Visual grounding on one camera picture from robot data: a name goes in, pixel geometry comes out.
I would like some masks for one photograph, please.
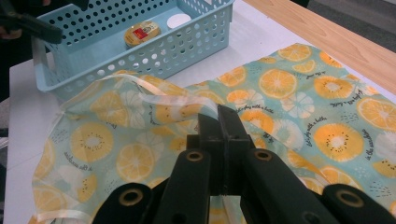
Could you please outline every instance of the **white table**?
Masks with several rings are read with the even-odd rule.
[[[254,7],[236,0],[233,5],[230,46],[170,77],[169,80],[184,87],[212,79],[237,65],[260,59],[296,42],[309,44]],[[350,68],[348,70],[363,77]],[[372,85],[392,102],[396,102],[394,94],[374,83]],[[37,90],[32,60],[10,69],[10,91],[4,223],[22,224],[27,223],[35,213],[32,176],[60,103],[53,95]]]

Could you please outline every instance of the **red label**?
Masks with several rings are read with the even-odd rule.
[[[146,34],[142,28],[138,28],[136,30],[134,30],[134,35],[139,38],[139,39],[143,39],[144,37],[148,36],[148,34]]]

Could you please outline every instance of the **mesh basket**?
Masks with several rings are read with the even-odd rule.
[[[63,41],[33,38],[37,87],[67,100],[121,69],[170,77],[228,46],[232,5],[233,0],[101,0],[85,11],[74,5],[54,10],[39,19],[62,28]],[[191,20],[168,29],[167,20],[178,13]],[[141,21],[157,22],[162,33],[127,49],[124,32]]]

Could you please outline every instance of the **screw hole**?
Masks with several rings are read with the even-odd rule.
[[[127,189],[119,197],[120,204],[132,206],[140,203],[143,199],[143,192],[140,189]]]

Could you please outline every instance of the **yellow citrus pattern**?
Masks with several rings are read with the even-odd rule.
[[[52,170],[53,164],[55,163],[55,148],[52,140],[47,139],[44,145],[43,156],[41,157],[40,163],[35,168],[35,174],[33,180],[40,180],[48,175]]]
[[[171,123],[185,120],[187,117],[198,114],[202,109],[202,105],[156,105],[155,116],[156,119],[162,123]]]
[[[175,134],[168,126],[163,125],[163,126],[157,126],[151,129],[152,133],[158,134],[158,135],[162,135],[162,136],[166,136],[166,135],[171,135],[171,134]]]
[[[373,163],[373,167],[381,175],[396,178],[396,163],[391,163],[389,160],[377,161]]]
[[[176,152],[176,154],[186,149],[187,139],[186,137],[175,137],[169,144],[169,149]]]
[[[129,116],[127,107],[124,106],[116,91],[105,92],[90,106],[90,110],[103,121],[127,127]]]
[[[320,171],[330,184],[346,184],[356,189],[361,189],[361,184],[359,182],[340,169],[333,166],[325,166],[321,168]]]
[[[112,150],[113,134],[101,123],[84,123],[73,131],[70,147],[77,159],[98,161]]]
[[[273,57],[263,57],[259,59],[261,63],[276,63],[276,58]]]
[[[151,148],[135,143],[125,146],[116,161],[117,172],[125,182],[138,182],[149,176],[154,168]]]
[[[344,123],[320,126],[314,141],[323,154],[335,161],[350,161],[363,152],[361,134]]]
[[[232,71],[218,77],[218,80],[227,87],[234,87],[245,82],[246,78],[246,68],[244,66],[239,66]]]
[[[343,65],[341,65],[339,62],[337,62],[334,58],[332,58],[329,54],[327,54],[324,51],[322,51],[319,54],[319,57],[324,63],[326,63],[330,66],[337,67],[337,68],[343,67]]]
[[[286,71],[271,69],[260,77],[259,86],[265,95],[282,99],[296,91],[297,78]]]
[[[218,105],[224,105],[224,100],[213,91],[198,91],[195,95],[209,98]]]
[[[304,185],[314,191],[317,194],[322,194],[324,186],[322,183],[320,183],[319,181],[317,181],[314,178],[310,178],[310,177],[299,177],[299,179],[304,183]]]
[[[287,157],[291,166],[296,168],[305,168],[311,172],[314,172],[315,174],[321,175],[320,170],[314,164],[307,161],[295,151],[288,149]]]
[[[247,110],[240,118],[243,121],[248,121],[256,127],[261,128],[267,133],[271,133],[274,129],[273,119],[260,110]]]
[[[317,94],[326,99],[347,98],[353,91],[348,81],[337,77],[317,77],[314,80]]]
[[[373,126],[396,132],[396,105],[387,100],[363,98],[357,104],[359,115]]]
[[[314,71],[316,67],[315,60],[309,60],[305,63],[295,64],[292,68],[294,71],[299,73],[309,73]]]
[[[249,93],[244,90],[237,90],[228,93],[227,101],[230,103],[234,103],[237,101],[246,101],[249,99]]]
[[[77,189],[78,200],[81,203],[87,202],[96,192],[97,179],[96,175],[90,175],[82,180],[80,188]]]
[[[35,186],[33,195],[38,212],[58,211],[66,208],[66,199],[61,191],[54,187],[47,185]]]
[[[309,58],[312,54],[312,50],[307,45],[293,44],[285,49],[277,51],[280,57],[287,59],[292,62],[300,62]]]
[[[187,95],[188,94],[188,92],[186,90],[180,88],[179,86],[177,86],[169,81],[160,79],[158,77],[143,75],[140,78],[151,83],[153,86],[157,87],[158,89],[160,89],[161,91],[165,92],[168,95]]]

